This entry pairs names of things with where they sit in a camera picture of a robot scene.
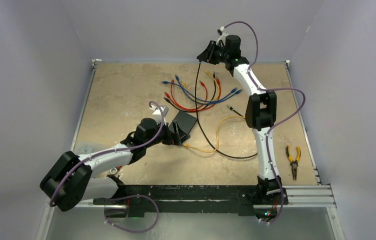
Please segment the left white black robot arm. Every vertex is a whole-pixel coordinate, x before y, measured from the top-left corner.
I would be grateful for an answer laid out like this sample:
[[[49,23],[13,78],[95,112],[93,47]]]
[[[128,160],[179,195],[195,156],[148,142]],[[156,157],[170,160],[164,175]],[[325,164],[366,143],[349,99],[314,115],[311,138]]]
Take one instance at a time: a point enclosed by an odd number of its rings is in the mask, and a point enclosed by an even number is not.
[[[179,125],[144,118],[136,130],[117,145],[89,154],[63,153],[40,183],[40,189],[50,198],[50,207],[66,212],[80,201],[104,198],[117,205],[125,198],[124,184],[114,175],[97,175],[114,167],[135,163],[157,144],[182,145],[190,138]]]

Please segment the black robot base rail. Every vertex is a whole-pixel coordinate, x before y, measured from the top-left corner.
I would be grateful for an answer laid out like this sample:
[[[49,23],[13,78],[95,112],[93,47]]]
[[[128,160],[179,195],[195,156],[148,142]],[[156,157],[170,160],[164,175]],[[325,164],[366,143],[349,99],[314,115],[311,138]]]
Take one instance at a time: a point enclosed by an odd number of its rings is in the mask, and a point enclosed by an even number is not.
[[[145,213],[215,213],[242,217],[273,218],[281,203],[288,204],[286,191],[258,196],[255,185],[124,185],[109,198],[96,198],[94,205],[107,208],[124,205],[131,197],[128,215]]]

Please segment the black network switch box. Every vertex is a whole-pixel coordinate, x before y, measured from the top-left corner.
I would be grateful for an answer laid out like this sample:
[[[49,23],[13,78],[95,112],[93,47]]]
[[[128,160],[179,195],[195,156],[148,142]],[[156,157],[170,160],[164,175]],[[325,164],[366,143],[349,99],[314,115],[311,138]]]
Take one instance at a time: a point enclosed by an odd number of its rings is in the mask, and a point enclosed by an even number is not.
[[[177,121],[179,126],[186,133],[186,141],[187,141],[190,138],[191,130],[193,129],[193,127],[195,126],[197,122],[197,118],[192,115],[189,115],[188,113],[184,111],[179,111],[173,120]],[[172,137],[172,123],[169,126],[169,130],[171,132],[171,137]]]

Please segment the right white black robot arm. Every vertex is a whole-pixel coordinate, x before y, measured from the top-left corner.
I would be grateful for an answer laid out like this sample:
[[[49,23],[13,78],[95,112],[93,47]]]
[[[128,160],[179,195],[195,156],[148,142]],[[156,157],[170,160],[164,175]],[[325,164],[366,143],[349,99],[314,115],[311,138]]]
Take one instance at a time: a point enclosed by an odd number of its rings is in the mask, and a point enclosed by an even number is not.
[[[244,118],[252,130],[258,152],[256,196],[260,202],[267,204],[281,191],[272,134],[277,115],[277,95],[259,82],[249,61],[241,55],[240,45],[241,39],[237,35],[227,35],[224,43],[211,40],[197,59],[213,65],[223,63],[248,95]]]

